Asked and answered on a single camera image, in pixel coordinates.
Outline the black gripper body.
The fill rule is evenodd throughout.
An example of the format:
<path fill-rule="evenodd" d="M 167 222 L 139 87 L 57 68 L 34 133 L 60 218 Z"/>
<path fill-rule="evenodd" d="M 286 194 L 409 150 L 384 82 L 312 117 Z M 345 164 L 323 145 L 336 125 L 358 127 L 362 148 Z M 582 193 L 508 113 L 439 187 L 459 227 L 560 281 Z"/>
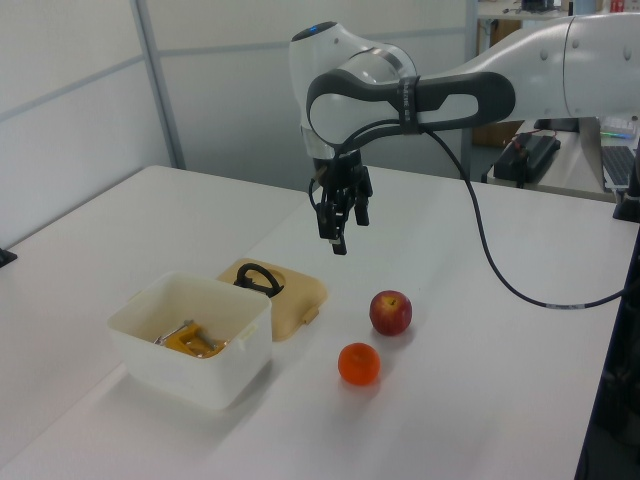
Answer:
<path fill-rule="evenodd" d="M 328 198 L 333 198 L 339 191 L 350 188 L 355 189 L 354 195 L 373 195 L 368 169 L 362 163 L 359 149 L 340 155 L 337 159 L 314 158 L 313 165 L 318 183 Z"/>

